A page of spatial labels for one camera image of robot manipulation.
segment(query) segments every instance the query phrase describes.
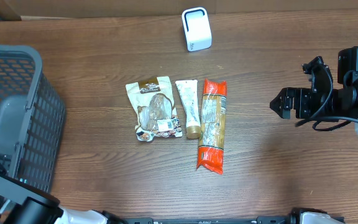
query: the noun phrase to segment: brown cardboard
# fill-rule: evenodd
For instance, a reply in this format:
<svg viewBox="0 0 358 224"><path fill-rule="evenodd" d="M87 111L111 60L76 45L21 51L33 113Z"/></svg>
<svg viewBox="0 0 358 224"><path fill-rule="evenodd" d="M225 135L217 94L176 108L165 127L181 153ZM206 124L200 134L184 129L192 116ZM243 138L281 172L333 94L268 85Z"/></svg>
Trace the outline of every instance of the brown cardboard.
<svg viewBox="0 0 358 224"><path fill-rule="evenodd" d="M0 0L0 18L5 21L19 21L21 19L5 0Z"/></svg>
<svg viewBox="0 0 358 224"><path fill-rule="evenodd" d="M358 9L358 0L216 0L216 13Z"/></svg>
<svg viewBox="0 0 358 224"><path fill-rule="evenodd" d="M4 19L180 15L202 6L210 13L358 9L358 0L0 0Z"/></svg>
<svg viewBox="0 0 358 224"><path fill-rule="evenodd" d="M180 15L203 6L215 13L215 0L6 0L20 16L118 17Z"/></svg>

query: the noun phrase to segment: red package end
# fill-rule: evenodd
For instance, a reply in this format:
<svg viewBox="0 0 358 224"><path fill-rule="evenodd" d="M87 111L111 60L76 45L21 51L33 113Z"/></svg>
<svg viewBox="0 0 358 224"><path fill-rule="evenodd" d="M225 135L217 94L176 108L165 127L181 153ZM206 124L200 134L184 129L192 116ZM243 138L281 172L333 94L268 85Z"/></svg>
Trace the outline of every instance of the red package end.
<svg viewBox="0 0 358 224"><path fill-rule="evenodd" d="M216 83L216 82L211 82L208 79L205 79L203 94L207 94L207 93L227 96L226 81L223 81L221 83Z"/></svg>
<svg viewBox="0 0 358 224"><path fill-rule="evenodd" d="M223 174L223 150L214 149L213 147L199 147L198 148L198 159L197 159L197 169L200 166L205 166L205 168L217 172L218 174Z"/></svg>

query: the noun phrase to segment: product label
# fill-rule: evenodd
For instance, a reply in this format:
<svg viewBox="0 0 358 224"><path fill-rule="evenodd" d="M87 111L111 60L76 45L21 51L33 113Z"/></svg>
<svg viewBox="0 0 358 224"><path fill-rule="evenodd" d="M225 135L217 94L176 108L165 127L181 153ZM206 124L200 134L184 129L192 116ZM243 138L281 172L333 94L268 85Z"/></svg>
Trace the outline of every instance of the product label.
<svg viewBox="0 0 358 224"><path fill-rule="evenodd" d="M216 100L203 100L202 120L203 123L216 121Z"/></svg>
<svg viewBox="0 0 358 224"><path fill-rule="evenodd" d="M221 98L221 114L226 114L226 97Z"/></svg>
<svg viewBox="0 0 358 224"><path fill-rule="evenodd" d="M203 133L203 145L215 146L216 145L216 126L215 123L205 123L205 130Z"/></svg>
<svg viewBox="0 0 358 224"><path fill-rule="evenodd" d="M157 77L138 82L138 84L139 84L139 91L141 94L161 91L160 84L158 83Z"/></svg>
<svg viewBox="0 0 358 224"><path fill-rule="evenodd" d="M173 123L171 119L162 119L157 121L158 131L171 131L173 130Z"/></svg>

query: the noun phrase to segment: gray plastic basket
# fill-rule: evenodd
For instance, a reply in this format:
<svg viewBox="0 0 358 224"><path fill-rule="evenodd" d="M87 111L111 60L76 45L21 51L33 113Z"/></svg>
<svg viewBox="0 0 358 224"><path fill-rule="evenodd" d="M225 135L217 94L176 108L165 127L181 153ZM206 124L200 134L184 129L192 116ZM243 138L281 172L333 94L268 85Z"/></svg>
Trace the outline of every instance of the gray plastic basket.
<svg viewBox="0 0 358 224"><path fill-rule="evenodd" d="M0 162L9 177L50 191L65 114L39 53L0 45Z"/></svg>

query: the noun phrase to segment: wooden table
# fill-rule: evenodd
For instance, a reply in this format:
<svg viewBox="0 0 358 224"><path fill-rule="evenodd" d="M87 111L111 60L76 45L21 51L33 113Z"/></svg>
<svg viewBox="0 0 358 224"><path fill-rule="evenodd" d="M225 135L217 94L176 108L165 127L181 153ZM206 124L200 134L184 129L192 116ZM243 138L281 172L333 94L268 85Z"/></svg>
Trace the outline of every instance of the wooden table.
<svg viewBox="0 0 358 224"><path fill-rule="evenodd" d="M269 102L310 87L300 65L331 66L358 45L358 10L210 15L213 45L186 51L180 16L0 22L0 44L36 48L67 106L52 193L123 217L251 218L313 207L358 223L353 125L295 128ZM154 76L228 82L224 174L196 170L197 141L136 140L125 84ZM185 114L173 89L179 118Z"/></svg>

